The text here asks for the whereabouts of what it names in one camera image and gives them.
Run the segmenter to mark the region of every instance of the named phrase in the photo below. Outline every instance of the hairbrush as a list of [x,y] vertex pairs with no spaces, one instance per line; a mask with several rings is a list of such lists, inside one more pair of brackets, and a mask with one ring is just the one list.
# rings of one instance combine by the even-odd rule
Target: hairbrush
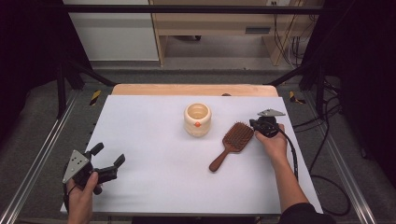
[[253,136],[254,131],[243,122],[236,122],[224,135],[224,151],[209,165],[209,170],[216,172],[230,152],[240,152]]

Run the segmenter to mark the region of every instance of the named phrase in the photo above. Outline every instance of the brush handle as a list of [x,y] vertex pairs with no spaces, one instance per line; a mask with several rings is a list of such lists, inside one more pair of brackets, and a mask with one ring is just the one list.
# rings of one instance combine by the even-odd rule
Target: brush handle
[[209,170],[211,172],[216,172],[221,166],[225,157],[228,155],[228,153],[230,153],[230,150],[228,148],[225,148],[224,151],[221,152],[221,154],[215,160],[213,160],[212,163],[210,163]]

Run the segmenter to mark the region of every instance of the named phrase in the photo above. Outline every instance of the forearm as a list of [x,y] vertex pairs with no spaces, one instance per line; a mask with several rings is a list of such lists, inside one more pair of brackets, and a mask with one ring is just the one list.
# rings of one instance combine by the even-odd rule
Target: forearm
[[287,159],[272,161],[282,213],[297,203],[309,203],[290,168]]

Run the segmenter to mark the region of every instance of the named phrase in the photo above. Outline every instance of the white table surface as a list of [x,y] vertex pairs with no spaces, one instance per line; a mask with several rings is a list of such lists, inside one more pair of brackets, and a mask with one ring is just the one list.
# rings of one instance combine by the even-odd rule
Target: white table surface
[[[187,105],[212,109],[209,133],[197,138],[183,128]],[[240,153],[229,154],[212,173],[209,164],[223,151],[222,138],[236,121],[257,119],[272,108],[297,152],[300,185],[322,212],[281,97],[109,95],[87,150],[102,142],[92,157],[95,168],[125,163],[118,178],[94,195],[93,212],[120,216],[260,216],[280,214],[271,162],[252,137]],[[290,146],[288,158],[292,165]]]

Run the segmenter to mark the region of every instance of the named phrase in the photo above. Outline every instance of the person's left hand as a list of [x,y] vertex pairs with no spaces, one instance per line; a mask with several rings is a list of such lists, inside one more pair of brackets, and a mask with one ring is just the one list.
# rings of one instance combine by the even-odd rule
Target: person's left hand
[[91,174],[84,189],[76,185],[73,178],[67,181],[67,192],[69,192],[68,224],[90,223],[92,218],[92,194],[97,182],[98,173],[96,172]]

